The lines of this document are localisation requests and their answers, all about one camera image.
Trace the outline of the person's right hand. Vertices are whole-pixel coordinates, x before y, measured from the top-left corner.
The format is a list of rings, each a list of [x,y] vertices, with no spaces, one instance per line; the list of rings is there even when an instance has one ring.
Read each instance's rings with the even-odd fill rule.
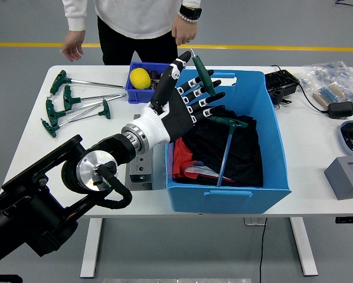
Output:
[[[60,53],[65,56],[69,62],[78,61],[84,54],[82,44],[85,39],[86,31],[69,31],[61,46]]]

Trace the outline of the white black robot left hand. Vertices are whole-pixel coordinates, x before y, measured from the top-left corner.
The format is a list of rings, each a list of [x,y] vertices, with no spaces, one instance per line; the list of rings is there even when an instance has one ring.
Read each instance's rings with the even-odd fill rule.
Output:
[[[203,86],[199,89],[209,96],[199,99],[188,83],[176,88],[182,70],[189,59],[194,60],[199,81]],[[171,143],[191,130],[197,122],[212,116],[219,106],[211,103],[225,96],[224,92],[215,93],[214,87],[221,84],[220,80],[211,81],[208,71],[193,50],[184,52],[176,58],[163,73],[150,104],[146,106],[136,122],[143,133],[144,141],[149,147],[158,143]]]

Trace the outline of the person's left hand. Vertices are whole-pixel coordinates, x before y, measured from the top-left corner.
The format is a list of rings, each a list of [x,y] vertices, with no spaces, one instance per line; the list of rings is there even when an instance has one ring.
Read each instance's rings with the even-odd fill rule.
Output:
[[[176,16],[172,24],[172,36],[176,45],[183,45],[195,39],[198,32],[198,22],[188,22]]]

